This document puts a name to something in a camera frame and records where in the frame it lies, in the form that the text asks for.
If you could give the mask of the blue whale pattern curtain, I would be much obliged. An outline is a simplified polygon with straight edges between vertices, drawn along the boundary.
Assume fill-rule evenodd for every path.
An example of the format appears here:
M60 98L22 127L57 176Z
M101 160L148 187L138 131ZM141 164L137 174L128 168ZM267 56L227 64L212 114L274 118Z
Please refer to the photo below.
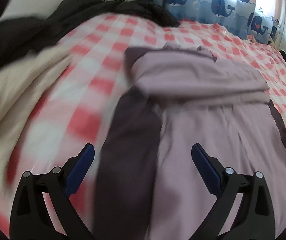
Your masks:
M168 10L176 19L218 23L241 39L253 35L267 44L275 35L283 0L147 0Z

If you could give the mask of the lilac purple garment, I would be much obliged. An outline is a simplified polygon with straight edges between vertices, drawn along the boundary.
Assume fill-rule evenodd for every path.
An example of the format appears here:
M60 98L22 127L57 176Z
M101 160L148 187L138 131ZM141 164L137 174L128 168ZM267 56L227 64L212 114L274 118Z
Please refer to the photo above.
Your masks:
M215 203L191 150L261 172L276 237L286 230L286 127L253 66L204 47L129 47L132 87L119 99L97 172L96 239L189 239Z

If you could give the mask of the red white checkered bedsheet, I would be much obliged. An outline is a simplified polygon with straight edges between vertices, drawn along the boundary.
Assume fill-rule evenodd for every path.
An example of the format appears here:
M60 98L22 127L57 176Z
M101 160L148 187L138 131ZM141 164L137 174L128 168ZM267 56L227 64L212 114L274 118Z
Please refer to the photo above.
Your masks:
M259 69L286 126L286 63L272 46L242 40L219 24L183 21L178 28L162 28L136 16L96 16L61 39L71 49L72 63L38 101L7 163L0 190L0 230L5 235L23 172L47 173L87 143L101 148L114 107L128 88L125 49L161 48L167 42L202 45L217 57Z

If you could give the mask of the cream knitted garment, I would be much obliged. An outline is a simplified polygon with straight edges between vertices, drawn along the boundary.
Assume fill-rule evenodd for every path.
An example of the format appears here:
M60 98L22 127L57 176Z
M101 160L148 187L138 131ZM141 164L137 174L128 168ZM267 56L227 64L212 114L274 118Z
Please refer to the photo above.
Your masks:
M0 188L29 115L71 61L67 48L53 46L29 53L0 70Z

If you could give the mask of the black garment pile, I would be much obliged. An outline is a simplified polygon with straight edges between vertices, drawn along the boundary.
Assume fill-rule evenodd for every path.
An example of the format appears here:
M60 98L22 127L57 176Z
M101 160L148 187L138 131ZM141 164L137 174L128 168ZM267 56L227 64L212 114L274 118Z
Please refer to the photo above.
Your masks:
M0 21L0 68L29 51L56 45L83 22L107 12L139 16L161 27L180 25L170 12L144 0L64 0L46 19L28 16Z

